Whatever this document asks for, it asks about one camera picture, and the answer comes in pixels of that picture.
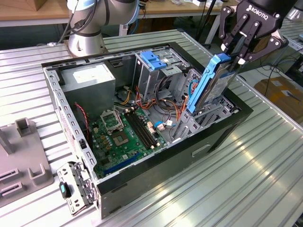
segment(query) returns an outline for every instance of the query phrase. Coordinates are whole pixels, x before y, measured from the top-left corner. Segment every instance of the pci slot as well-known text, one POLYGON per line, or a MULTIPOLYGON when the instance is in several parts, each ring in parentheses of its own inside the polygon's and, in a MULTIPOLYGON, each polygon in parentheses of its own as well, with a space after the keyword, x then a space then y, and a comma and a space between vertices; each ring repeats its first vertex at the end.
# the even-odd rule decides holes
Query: pci slot
POLYGON ((104 171, 103 171, 103 172, 104 172, 104 175, 109 174, 109 173, 113 173, 114 171, 116 171, 116 170, 118 170, 118 169, 121 169, 121 168, 127 166, 128 164, 131 164, 132 162, 134 162, 134 161, 136 160, 136 158, 137 158, 139 155, 140 155, 140 153, 138 153, 138 154, 136 154, 136 155, 130 157, 129 159, 127 159, 127 160, 125 160, 125 161, 119 163, 118 165, 115 165, 115 166, 113 166, 113 167, 111 167, 111 168, 109 168, 109 169, 107 169, 107 170, 104 170, 104 171))
POLYGON ((146 149, 156 145, 155 139, 147 131, 135 112, 126 113, 124 116, 146 149))

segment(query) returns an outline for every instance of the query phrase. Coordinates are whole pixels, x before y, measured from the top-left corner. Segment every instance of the metal bracket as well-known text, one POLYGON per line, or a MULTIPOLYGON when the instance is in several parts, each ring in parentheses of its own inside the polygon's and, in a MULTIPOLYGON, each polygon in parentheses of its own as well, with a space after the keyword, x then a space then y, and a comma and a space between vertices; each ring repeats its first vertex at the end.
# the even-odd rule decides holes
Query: metal bracket
POLYGON ((57 174, 63 183, 59 185, 60 191, 73 216, 93 204, 96 191, 82 163, 66 163, 57 170, 57 174))

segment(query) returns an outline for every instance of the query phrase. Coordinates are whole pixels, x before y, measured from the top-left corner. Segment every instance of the yellow wire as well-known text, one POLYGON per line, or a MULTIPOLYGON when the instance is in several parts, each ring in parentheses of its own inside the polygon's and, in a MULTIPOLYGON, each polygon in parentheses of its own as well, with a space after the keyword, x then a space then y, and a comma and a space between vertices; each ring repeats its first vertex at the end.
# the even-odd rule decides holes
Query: yellow wire
POLYGON ((121 105, 125 105, 126 103, 128 103, 130 95, 131 95, 131 90, 128 91, 127 98, 124 102, 121 103, 121 105))

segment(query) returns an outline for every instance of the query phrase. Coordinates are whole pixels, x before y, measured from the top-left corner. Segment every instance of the slotted aluminum surface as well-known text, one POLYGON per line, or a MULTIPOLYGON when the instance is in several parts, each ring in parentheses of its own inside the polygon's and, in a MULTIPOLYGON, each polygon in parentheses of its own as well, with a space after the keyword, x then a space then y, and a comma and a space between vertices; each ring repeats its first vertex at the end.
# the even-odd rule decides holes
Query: slotted aluminum surface
MULTIPOLYGON (((206 66, 211 55, 177 30, 105 39, 110 51, 173 41, 206 66)), ((303 212, 302 128, 237 79, 230 88, 254 112, 219 149, 105 220, 94 207, 72 217, 56 176, 71 150, 40 67, 67 58, 62 45, 0 52, 0 126, 35 121, 55 177, 1 208, 0 226, 291 226, 303 212)))
POLYGON ((293 22, 285 19, 280 31, 282 35, 288 39, 290 47, 296 51, 300 50, 300 53, 303 53, 303 42, 299 39, 299 35, 303 34, 302 22, 293 22))

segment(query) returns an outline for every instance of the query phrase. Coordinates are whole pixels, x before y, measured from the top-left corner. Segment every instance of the motherboard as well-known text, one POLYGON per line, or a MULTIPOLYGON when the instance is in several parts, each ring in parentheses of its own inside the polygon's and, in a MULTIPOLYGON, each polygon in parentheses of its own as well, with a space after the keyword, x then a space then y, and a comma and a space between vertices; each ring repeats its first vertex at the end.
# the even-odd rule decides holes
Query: motherboard
POLYGON ((150 130, 148 122, 143 110, 137 108, 104 112, 100 120, 90 123, 98 177, 103 178, 167 145, 160 133, 150 130))

